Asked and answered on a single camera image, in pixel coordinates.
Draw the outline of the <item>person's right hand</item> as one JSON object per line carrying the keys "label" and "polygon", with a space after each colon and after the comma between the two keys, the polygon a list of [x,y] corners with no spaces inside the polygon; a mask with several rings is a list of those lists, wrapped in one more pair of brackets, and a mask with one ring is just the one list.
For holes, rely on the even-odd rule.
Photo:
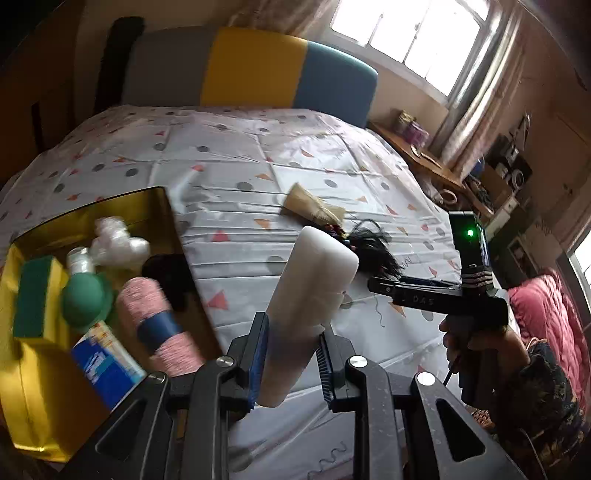
{"label": "person's right hand", "polygon": [[443,344],[447,349],[449,370],[460,373],[463,365],[463,351],[495,352],[497,365],[497,385],[507,381],[512,375],[520,372],[530,364],[529,354],[521,338],[510,328],[493,334],[478,334],[466,347],[461,347],[460,330],[452,325],[457,318],[447,316],[440,324],[439,330],[444,333]]}

